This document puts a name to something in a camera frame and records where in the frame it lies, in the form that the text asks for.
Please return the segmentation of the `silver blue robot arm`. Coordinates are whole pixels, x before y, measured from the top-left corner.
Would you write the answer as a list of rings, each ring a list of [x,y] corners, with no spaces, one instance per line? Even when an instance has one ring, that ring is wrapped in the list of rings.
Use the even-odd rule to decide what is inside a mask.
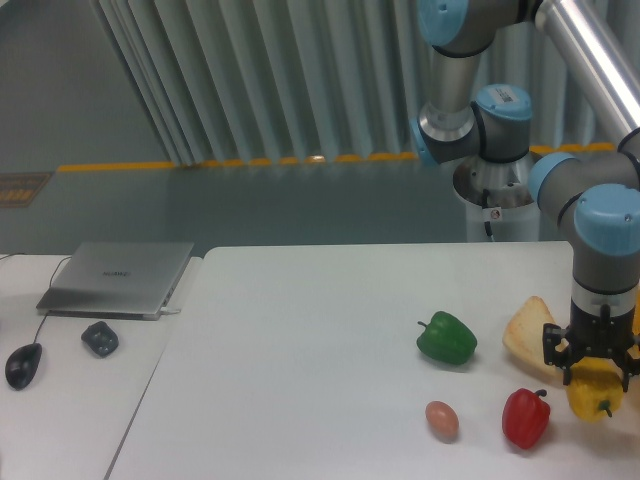
[[[631,348],[639,283],[639,77],[608,25],[587,1],[421,1],[417,22],[433,48],[435,80],[411,129],[429,165],[476,156],[510,164],[528,150],[529,109],[471,87],[498,30],[532,22],[555,45],[615,145],[582,161],[549,154],[528,175],[539,209],[573,250],[570,320],[546,325],[544,361],[570,385],[585,358],[613,361],[624,381],[639,372]]]

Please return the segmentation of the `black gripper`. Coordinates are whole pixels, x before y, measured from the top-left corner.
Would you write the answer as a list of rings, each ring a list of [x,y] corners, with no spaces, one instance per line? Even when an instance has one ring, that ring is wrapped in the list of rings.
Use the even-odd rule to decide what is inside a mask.
[[[639,375],[639,359],[630,353],[639,346],[639,336],[632,333],[634,313],[634,307],[620,314],[607,304],[596,305],[592,313],[572,300],[569,327],[543,325],[544,363],[560,369],[563,385],[569,386],[573,366],[584,357],[613,359],[627,392],[631,378]]]

